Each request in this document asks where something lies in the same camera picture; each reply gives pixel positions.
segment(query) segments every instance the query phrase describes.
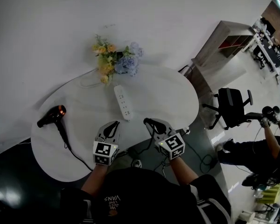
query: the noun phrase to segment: power strip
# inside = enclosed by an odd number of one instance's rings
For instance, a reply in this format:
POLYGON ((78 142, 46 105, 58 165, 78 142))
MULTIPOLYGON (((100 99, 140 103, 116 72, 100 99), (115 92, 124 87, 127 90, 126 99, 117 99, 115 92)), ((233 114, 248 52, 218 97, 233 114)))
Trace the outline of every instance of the power strip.
POLYGON ((125 89, 121 85, 114 87, 114 93, 120 106, 122 116, 125 120, 130 121, 133 118, 132 106, 125 89))

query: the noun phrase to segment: black hair dryer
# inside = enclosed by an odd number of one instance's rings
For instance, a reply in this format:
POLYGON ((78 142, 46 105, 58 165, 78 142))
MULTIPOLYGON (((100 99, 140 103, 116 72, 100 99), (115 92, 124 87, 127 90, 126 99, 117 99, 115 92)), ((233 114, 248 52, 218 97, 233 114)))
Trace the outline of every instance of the black hair dryer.
POLYGON ((37 126, 41 128, 44 125, 55 124, 63 141, 70 149, 69 139, 67 137, 63 124, 61 123, 61 119, 63 118, 65 113, 66 109, 63 105, 54 106, 53 108, 49 109, 49 111, 37 122, 37 126))

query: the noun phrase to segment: black office chair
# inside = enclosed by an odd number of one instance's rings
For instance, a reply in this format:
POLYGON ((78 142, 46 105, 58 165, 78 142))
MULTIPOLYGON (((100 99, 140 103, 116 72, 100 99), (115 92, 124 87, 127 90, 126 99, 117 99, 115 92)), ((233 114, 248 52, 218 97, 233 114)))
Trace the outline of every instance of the black office chair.
POLYGON ((218 94, 215 94, 215 97, 218 98, 219 107, 213 107, 211 105, 202 104, 202 107, 208 107, 214 111, 217 111, 219 114, 216 114, 216 120, 209 129, 213 129, 221 116, 223 117, 227 127, 225 130, 229 128, 233 128, 235 126, 239 126, 244 122, 251 122, 251 119, 260 119, 260 114, 257 113, 248 113, 245 115, 244 106, 248 103, 253 105, 252 94, 248 90, 249 98, 243 102, 242 95, 239 90, 229 89, 229 88, 221 88, 218 94))

